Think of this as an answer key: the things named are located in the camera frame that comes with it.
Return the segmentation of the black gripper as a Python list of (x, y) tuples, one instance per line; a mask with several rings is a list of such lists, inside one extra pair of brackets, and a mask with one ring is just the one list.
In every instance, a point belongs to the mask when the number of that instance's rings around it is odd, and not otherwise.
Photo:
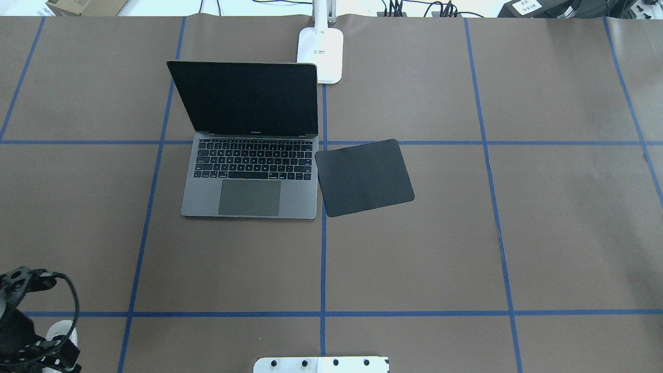
[[(17, 309), (2, 312), (1, 355), (2, 372), (11, 372), (5, 359), (16, 354), (26, 345), (46, 340), (35, 333), (35, 326), (25, 314)], [(52, 337), (56, 342), (56, 352), (49, 355), (49, 372), (81, 372), (78, 364), (80, 349), (77, 337)]]

